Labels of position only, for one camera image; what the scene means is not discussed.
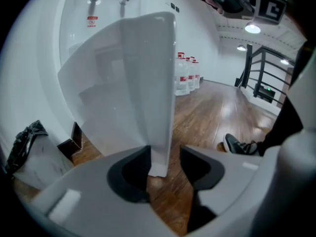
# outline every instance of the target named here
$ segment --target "warning sticker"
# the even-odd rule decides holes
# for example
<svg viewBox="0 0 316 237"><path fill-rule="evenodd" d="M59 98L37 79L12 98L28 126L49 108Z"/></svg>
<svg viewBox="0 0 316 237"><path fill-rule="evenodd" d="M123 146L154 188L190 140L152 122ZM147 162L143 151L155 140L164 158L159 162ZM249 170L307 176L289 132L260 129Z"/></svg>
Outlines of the warning sticker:
<svg viewBox="0 0 316 237"><path fill-rule="evenodd" d="M95 16L89 16L87 17L87 20L88 20L88 25L87 27L95 27L95 24L96 24L96 20L98 19L98 17L95 17Z"/></svg>

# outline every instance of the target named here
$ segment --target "black sneaker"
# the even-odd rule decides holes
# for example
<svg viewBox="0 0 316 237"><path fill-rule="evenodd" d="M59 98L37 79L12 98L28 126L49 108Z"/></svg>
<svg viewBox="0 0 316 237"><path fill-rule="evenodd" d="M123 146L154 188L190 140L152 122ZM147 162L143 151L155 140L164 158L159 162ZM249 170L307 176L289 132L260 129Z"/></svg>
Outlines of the black sneaker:
<svg viewBox="0 0 316 237"><path fill-rule="evenodd" d="M241 143L231 134L224 136L224 148L226 152L238 155L254 155L257 152L257 143L252 141L251 143Z"/></svg>

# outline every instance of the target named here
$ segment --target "black baseboard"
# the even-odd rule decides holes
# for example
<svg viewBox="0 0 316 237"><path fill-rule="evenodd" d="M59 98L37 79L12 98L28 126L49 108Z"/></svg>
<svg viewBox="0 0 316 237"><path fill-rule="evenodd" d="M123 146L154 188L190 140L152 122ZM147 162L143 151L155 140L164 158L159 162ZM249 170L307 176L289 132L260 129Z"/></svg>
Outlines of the black baseboard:
<svg viewBox="0 0 316 237"><path fill-rule="evenodd" d="M82 149L82 131L75 122L71 138L59 144L58 149L71 160L71 156Z"/></svg>

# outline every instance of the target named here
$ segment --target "black metal railing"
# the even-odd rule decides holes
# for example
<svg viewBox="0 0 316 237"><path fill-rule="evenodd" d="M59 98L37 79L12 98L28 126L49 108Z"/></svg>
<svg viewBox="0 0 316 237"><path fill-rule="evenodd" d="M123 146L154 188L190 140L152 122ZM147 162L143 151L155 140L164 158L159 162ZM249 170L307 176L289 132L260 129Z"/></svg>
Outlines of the black metal railing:
<svg viewBox="0 0 316 237"><path fill-rule="evenodd" d="M272 65L272 66L274 66L274 67L276 67L276 68L278 68L278 69L280 69L280 70L282 70L282 71L284 71L284 72L286 72L286 73L289 74L289 75L292 75L292 74L291 74L289 71L287 71L286 69L284 69L284 68L282 68L282 67L280 67L280 66L278 66L278 65L276 65L276 64L274 64L274 63L272 63L272 62L270 62L270 61L267 61L267 60L266 60L266 54L267 54L267 53L272 54L272 55L274 55L274 56L276 56L276 57L278 57L278 58L280 58L280 59L286 59L286 60L288 60L289 64L291 64L292 66L294 66L294 61L288 59L287 57L285 57L285 56L282 55L281 53L276 52L276 51L274 51L274 50L272 50L272 49L270 49L270 48L268 48L268 47L265 47L265 46L262 46L262 47L259 48L257 51L255 51L254 53L252 53L252 45L249 45L249 44L248 44L248 45L247 45L247 54L246 54L245 69L243 70L243 72L242 72L240 78L236 80L235 86L236 86L236 87L242 86L242 87L245 87L245 88L246 88L246 87L249 87L249 88L251 88L251 89L253 90L253 96L254 96L254 97L257 97L258 95L260 95L261 97L265 97L265 98L267 98L267 99L269 99L269 100L271 100L271 101L276 101L276 102L278 102L278 103L280 103L280 104L283 104L283 103L280 102L279 100L277 100L277 99L275 99L275 98L273 98L273 97L271 97L271 96L269 96L269 95L267 95L267 94L265 94L265 93L263 93L263 92L259 92L260 87L261 87L261 85L263 84L263 85L265 85L265 86L267 86L267 87L269 87L269 88L273 88L274 90L280 92L281 94L286 95L286 93L283 92L282 90L280 90L280 89L274 87L273 85L270 85L270 84L268 84L268 83L262 81L263 74L270 75L270 76L272 76L272 77L274 77L274 78L280 80L281 82L283 82L283 83L289 85L289 83L286 82L286 81L284 81L283 79L278 78L277 76L275 76L275 75L273 75L273 74L271 74L271 73L265 71L265 64L266 64L266 63L267 63L267 64L270 64L270 65ZM259 55L259 54L262 54L261 60L252 62L252 58L254 58L255 56L257 56L257 55ZM260 69L259 69L259 70L251 70L251 66L254 65L254 64L258 64L258 63L261 64ZM258 79L249 77L250 72L259 72ZM251 87L250 85L248 85L248 80L249 80L249 79L250 79L250 80L254 80L254 81L257 82L257 83L256 83L256 86L255 86L254 88Z"/></svg>

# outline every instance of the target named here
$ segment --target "ceiling light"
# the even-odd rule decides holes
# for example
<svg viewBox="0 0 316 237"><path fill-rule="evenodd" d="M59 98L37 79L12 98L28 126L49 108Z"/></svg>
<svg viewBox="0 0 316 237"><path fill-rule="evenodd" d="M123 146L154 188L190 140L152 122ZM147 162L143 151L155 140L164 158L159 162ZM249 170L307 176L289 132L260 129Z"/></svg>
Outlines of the ceiling light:
<svg viewBox="0 0 316 237"><path fill-rule="evenodd" d="M245 30L251 34L258 34L261 32L260 28L252 22L249 22L248 24L246 24Z"/></svg>
<svg viewBox="0 0 316 237"><path fill-rule="evenodd" d="M289 65L288 61L287 61L287 60L284 60L284 59L281 60L281 63L284 64L284 65Z"/></svg>
<svg viewBox="0 0 316 237"><path fill-rule="evenodd" d="M247 50L243 45L239 45L239 46L237 47L237 49L238 49L239 51L246 51L246 50Z"/></svg>

